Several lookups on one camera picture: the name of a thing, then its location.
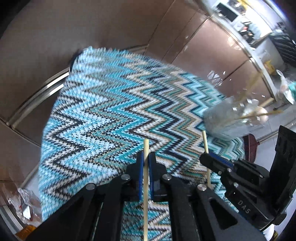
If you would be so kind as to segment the dark red dustpan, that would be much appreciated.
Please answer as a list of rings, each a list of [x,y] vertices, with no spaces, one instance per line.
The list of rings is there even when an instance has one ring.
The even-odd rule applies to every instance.
[[[254,163],[257,154],[257,147],[260,145],[260,143],[256,140],[253,134],[248,134],[244,136],[243,142],[245,159],[250,163]]]

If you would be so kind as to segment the zigzag woven table mat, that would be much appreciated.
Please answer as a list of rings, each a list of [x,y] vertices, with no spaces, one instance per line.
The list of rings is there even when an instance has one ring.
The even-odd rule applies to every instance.
[[[186,184],[206,182],[204,112],[225,96],[173,65],[128,51],[86,48],[43,130],[39,194],[43,221],[86,184],[123,174],[149,140],[158,162]]]

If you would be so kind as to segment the chopstick in holder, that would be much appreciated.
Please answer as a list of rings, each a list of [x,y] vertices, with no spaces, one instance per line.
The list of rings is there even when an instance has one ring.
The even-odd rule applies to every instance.
[[[246,89],[238,96],[237,101],[242,102],[252,92],[258,80],[260,80],[262,72],[257,72],[255,76],[248,82]]]

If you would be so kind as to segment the white microwave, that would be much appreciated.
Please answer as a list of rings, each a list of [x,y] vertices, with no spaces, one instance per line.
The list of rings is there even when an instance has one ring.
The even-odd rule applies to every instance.
[[[238,14],[236,12],[234,12],[232,9],[229,8],[229,6],[223,3],[218,3],[216,7],[218,13],[227,18],[230,22],[233,22],[238,17]]]

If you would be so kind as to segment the bamboo chopstick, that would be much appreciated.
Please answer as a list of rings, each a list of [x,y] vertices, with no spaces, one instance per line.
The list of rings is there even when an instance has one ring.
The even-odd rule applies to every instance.
[[[209,157],[209,150],[208,150],[208,141],[207,141],[207,135],[206,131],[202,131],[202,138],[203,138],[203,143],[204,143],[204,149],[205,149],[205,157],[204,159],[207,160]],[[212,184],[211,184],[211,170],[207,167],[207,186],[212,189]]]
[[[149,140],[144,139],[144,241],[148,241],[148,203],[149,203]]]

